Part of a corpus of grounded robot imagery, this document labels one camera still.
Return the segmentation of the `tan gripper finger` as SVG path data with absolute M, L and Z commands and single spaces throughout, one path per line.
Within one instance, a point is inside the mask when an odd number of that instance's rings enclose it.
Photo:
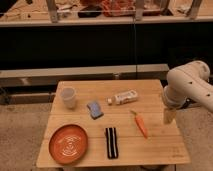
M 163 121 L 165 124 L 171 124 L 172 121 L 175 119 L 175 117 L 176 117 L 175 109 L 169 109 L 169 108 L 164 109 Z

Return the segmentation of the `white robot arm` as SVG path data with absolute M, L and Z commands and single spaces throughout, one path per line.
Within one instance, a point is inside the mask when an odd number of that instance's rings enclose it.
M 208 83 L 209 77 L 209 66 L 200 60 L 168 71 L 167 85 L 162 91 L 165 124 L 170 124 L 174 120 L 176 111 L 186 103 L 187 99 L 213 112 L 213 85 Z

